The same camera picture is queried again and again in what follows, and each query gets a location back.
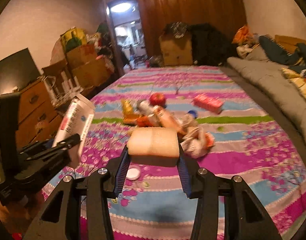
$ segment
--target striped bedsheet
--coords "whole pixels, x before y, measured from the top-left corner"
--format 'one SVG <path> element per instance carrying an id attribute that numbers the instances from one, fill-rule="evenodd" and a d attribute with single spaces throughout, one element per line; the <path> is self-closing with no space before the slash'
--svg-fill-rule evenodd
<path id="1" fill-rule="evenodd" d="M 120 155 L 130 128 L 122 124 L 120 100 L 167 98 L 167 109 L 182 117 L 198 112 L 198 123 L 216 143 L 198 160 L 217 176 L 240 175 L 265 206 L 284 239 L 306 212 L 306 169 L 283 129 L 217 67 L 153 68 L 132 71 L 92 99 L 96 114 L 80 166 L 64 168 L 45 187 L 48 196 L 64 175 L 87 176 Z M 192 105 L 200 93 L 224 102 L 221 114 Z M 137 181 L 125 181 L 123 192 L 109 200 L 115 239 L 189 239 L 197 200 L 182 191 L 176 168 L 141 165 Z M 86 207 L 82 205 L 82 227 Z M 218 239 L 224 235 L 224 204 L 219 198 Z"/>

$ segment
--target wooden headboard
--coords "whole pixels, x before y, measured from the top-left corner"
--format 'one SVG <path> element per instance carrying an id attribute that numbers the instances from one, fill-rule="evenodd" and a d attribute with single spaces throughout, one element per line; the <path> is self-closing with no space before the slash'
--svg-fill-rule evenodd
<path id="1" fill-rule="evenodd" d="M 294 53 L 297 43 L 306 44 L 306 40 L 281 35 L 275 35 L 275 41 L 282 45 L 290 53 Z"/>

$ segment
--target sponge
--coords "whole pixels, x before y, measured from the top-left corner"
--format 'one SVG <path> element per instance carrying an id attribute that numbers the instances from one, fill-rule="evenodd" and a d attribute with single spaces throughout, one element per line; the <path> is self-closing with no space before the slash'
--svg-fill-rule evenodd
<path id="1" fill-rule="evenodd" d="M 177 132 L 171 128 L 136 128 L 128 143 L 131 162 L 175 167 L 179 158 Z"/>

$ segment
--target green stripe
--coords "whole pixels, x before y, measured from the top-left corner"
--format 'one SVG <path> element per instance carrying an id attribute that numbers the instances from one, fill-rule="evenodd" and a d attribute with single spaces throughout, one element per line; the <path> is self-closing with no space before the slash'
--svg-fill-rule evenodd
<path id="1" fill-rule="evenodd" d="M 198 123 L 244 123 L 252 124 L 259 122 L 271 122 L 274 121 L 269 115 L 265 116 L 219 116 L 219 117 L 203 117 L 198 118 Z"/>
<path id="2" fill-rule="evenodd" d="M 199 81 L 201 83 L 211 83 L 211 82 L 217 82 L 217 83 L 234 83 L 233 80 L 201 80 Z M 134 84 L 126 84 L 126 85 L 117 85 L 117 87 L 124 88 L 124 87 L 131 87 L 131 86 L 147 86 L 147 85 L 153 85 L 153 82 L 150 83 L 134 83 Z"/>
<path id="3" fill-rule="evenodd" d="M 272 117 L 269 115 L 265 116 L 209 116 L 198 118 L 198 123 L 244 123 L 244 124 L 252 124 L 252 123 L 260 123 L 260 122 L 271 122 L 274 121 Z M 100 123 L 100 122 L 109 122 L 109 123 L 123 123 L 122 118 L 108 118 L 103 117 L 100 119 L 93 119 L 92 123 Z"/>

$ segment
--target wooden dresser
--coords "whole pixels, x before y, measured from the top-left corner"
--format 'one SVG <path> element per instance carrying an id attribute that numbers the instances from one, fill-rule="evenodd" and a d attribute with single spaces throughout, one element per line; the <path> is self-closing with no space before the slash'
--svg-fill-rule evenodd
<path id="1" fill-rule="evenodd" d="M 62 117 L 53 108 L 44 83 L 37 80 L 20 92 L 17 148 L 22 148 L 32 141 L 44 141 L 55 136 Z"/>

